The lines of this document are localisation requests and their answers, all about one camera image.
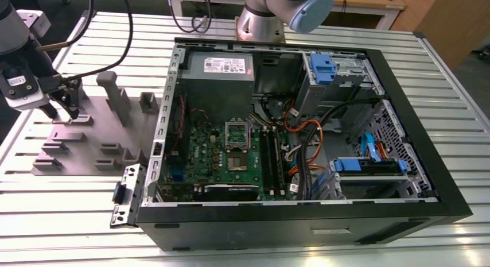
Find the side panel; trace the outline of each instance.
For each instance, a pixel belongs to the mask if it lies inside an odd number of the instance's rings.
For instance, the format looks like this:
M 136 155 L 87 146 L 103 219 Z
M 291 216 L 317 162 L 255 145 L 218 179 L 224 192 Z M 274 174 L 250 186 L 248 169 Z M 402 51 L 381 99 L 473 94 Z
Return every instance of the side panel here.
M 439 218 L 353 218 L 146 223 L 142 229 L 163 250 L 232 250 L 386 243 L 437 220 Z

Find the metal bracket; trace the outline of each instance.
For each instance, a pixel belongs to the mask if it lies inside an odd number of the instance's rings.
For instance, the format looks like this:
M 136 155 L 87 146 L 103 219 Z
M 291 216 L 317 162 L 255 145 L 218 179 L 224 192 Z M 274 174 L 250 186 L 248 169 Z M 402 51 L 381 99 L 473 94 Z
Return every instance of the metal bracket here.
M 114 211 L 111 228 L 127 228 L 136 226 L 136 215 L 142 201 L 144 175 L 147 169 L 142 164 L 130 165 L 124 169 L 122 181 L 114 190 Z

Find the metal workbench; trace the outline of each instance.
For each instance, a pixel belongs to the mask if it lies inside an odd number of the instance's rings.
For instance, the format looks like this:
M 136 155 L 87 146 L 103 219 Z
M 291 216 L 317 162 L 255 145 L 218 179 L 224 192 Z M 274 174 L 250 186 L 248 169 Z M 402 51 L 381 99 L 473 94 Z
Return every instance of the metal workbench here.
M 84 38 L 60 52 L 57 70 L 71 75 L 118 60 L 127 30 L 126 14 L 98 13 Z M 142 91 L 162 94 L 178 36 L 192 35 L 180 33 L 170 17 L 135 15 L 132 49 L 114 69 L 130 96 L 139 96 Z M 234 21 L 216 20 L 204 37 L 234 39 Z M 382 50 L 474 216 L 387 245 L 163 252 L 140 229 L 108 228 L 119 176 L 29 174 L 52 128 L 44 114 L 35 110 L 21 113 L 0 148 L 0 264 L 490 265 L 490 123 L 426 40 L 407 32 L 331 27 L 311 34 L 287 30 L 286 39 L 290 43 Z M 86 78 L 84 86 L 88 95 L 103 94 L 95 77 Z

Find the blue latch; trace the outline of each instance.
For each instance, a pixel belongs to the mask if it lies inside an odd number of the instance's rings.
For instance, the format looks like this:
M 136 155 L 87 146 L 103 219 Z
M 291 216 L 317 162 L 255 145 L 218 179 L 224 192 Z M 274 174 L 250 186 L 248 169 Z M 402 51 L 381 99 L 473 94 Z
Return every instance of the blue latch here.
M 361 164 L 358 159 L 341 159 L 345 171 L 361 171 Z
M 358 159 L 338 159 L 334 161 L 335 171 L 361 171 L 361 164 Z
M 401 172 L 402 173 L 406 173 L 407 170 L 409 170 L 409 167 L 407 167 L 406 161 L 403 159 L 399 159 L 398 160 L 398 165 L 399 165 Z
M 335 171 L 337 172 L 342 171 L 342 163 L 341 163 L 341 161 L 338 161 L 338 160 L 334 161 L 334 167 L 335 167 Z
M 337 64 L 331 61 L 330 55 L 313 53 L 310 58 L 317 84 L 331 84 L 337 76 Z
M 186 171 L 182 167 L 171 167 L 168 171 L 174 182 L 184 182 Z

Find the wire bundle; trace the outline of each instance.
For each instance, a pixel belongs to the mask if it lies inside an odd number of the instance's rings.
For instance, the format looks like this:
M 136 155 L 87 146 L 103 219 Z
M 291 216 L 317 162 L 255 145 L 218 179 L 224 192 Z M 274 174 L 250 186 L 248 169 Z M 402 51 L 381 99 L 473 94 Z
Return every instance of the wire bundle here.
M 192 29 L 191 30 L 186 30 L 179 22 L 176 21 L 176 17 L 175 17 L 175 13 L 174 13 L 174 7 L 172 7 L 172 4 L 171 4 L 171 0 L 167 0 L 168 1 L 168 7 L 170 7 L 170 14 L 171 14 L 171 17 L 174 19 L 174 22 L 175 22 L 175 25 L 176 27 L 184 32 L 184 33 L 206 33 L 210 29 L 210 26 L 211 26 L 211 21 L 212 21 L 212 10 L 211 10 L 211 0 L 204 0 L 204 3 L 207 5 L 207 13 L 208 13 L 208 17 L 204 17 L 203 20 L 199 22 L 199 24 L 195 26 L 195 20 L 196 20 L 196 16 L 192 17 L 191 19 L 191 27 Z M 200 30 L 200 28 L 203 27 L 203 25 L 206 24 L 206 18 L 210 19 L 210 21 L 207 22 L 207 25 L 206 25 L 206 29 L 204 30 Z

